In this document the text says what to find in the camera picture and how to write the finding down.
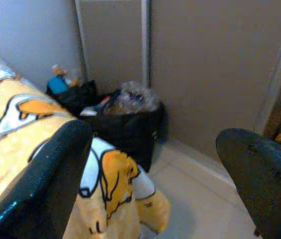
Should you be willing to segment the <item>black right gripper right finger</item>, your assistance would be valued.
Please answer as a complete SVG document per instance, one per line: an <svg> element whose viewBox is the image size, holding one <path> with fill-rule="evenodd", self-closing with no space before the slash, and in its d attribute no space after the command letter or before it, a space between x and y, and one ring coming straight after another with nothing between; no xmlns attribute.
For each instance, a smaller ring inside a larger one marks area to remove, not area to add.
<svg viewBox="0 0 281 239"><path fill-rule="evenodd" d="M281 239L281 145L242 128L216 138L220 161L232 178L256 231Z"/></svg>

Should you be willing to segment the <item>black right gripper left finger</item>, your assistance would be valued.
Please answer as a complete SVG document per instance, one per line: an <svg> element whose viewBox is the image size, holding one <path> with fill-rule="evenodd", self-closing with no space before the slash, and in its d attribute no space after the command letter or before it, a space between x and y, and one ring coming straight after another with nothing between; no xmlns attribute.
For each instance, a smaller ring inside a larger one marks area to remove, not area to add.
<svg viewBox="0 0 281 239"><path fill-rule="evenodd" d="M93 138L90 125L60 127L0 195L0 239L61 239Z"/></svg>

